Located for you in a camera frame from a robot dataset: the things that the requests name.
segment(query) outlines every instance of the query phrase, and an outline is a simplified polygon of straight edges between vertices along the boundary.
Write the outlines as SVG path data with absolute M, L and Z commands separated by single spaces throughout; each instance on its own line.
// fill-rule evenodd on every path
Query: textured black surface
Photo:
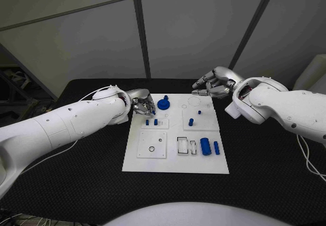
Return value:
M 74 80 L 58 107 L 110 84 L 123 90 L 191 93 L 193 80 Z M 326 183 L 306 169 L 296 135 L 274 119 L 261 125 L 244 117 L 234 120 L 224 111 L 229 102 L 214 100 L 229 175 L 121 172 L 128 121 L 107 126 L 23 174 L 2 207 L 51 219 L 103 224 L 144 206 L 195 201 L 241 207 L 296 225 L 326 220 Z M 325 147 L 307 143 L 312 162 L 326 172 Z

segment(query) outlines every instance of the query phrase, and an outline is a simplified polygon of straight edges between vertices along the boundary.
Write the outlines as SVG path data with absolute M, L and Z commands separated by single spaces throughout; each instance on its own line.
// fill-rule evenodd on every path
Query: white wall panel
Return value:
M 143 0 L 153 78 L 199 78 L 229 65 L 260 0 Z
M 326 1 L 270 0 L 234 70 L 293 87 L 315 55 L 326 53 Z
M 78 78 L 146 78 L 133 0 L 6 30 L 0 43 L 56 96 Z
M 3 0 L 0 28 L 110 0 Z

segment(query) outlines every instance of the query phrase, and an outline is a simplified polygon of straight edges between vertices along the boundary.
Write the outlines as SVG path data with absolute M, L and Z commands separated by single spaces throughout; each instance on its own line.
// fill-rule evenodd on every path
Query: black table surface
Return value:
M 191 93 L 195 80 L 79 79 L 56 107 L 113 84 L 123 90 Z M 104 224 L 130 211 L 166 202 L 231 205 L 294 224 L 326 220 L 326 183 L 306 169 L 296 135 L 270 118 L 261 125 L 224 111 L 231 98 L 214 99 L 229 175 L 123 172 L 130 121 L 107 126 L 16 180 L 0 206 L 17 213 Z M 326 172 L 326 150 L 307 141 L 312 162 Z M 65 150 L 65 145 L 39 158 Z

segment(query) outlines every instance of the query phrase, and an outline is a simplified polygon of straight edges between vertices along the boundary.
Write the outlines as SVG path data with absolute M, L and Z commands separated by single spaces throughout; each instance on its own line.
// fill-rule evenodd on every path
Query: blue object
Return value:
M 167 97 L 167 95 L 165 95 L 165 99 L 159 100 L 159 102 L 157 102 L 157 107 L 162 110 L 166 110 L 170 107 L 170 101 L 167 99 L 169 99 L 169 97 Z
M 215 154 L 219 154 L 219 144 L 218 141 L 214 141 Z
M 211 151 L 209 139 L 208 138 L 201 139 L 201 146 L 202 146 L 202 154 L 211 155 L 212 151 Z
M 189 120 L 189 126 L 192 126 L 192 125 L 193 125 L 193 119 Z

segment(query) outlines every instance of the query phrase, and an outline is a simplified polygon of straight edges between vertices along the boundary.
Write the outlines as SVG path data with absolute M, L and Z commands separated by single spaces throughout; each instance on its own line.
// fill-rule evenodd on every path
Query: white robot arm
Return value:
M 193 88 L 205 82 L 206 89 L 193 90 L 192 94 L 224 98 L 232 92 L 232 103 L 225 111 L 235 119 L 242 115 L 261 124 L 273 117 L 287 131 L 326 144 L 326 95 L 304 90 L 289 91 L 271 78 L 244 80 L 224 67 L 216 67 Z
M 105 88 L 95 91 L 92 100 L 0 128 L 0 198 L 26 166 L 43 154 L 104 126 L 128 121 L 131 105 L 136 113 L 153 116 L 154 103 L 147 89 L 124 92 L 117 86 Z

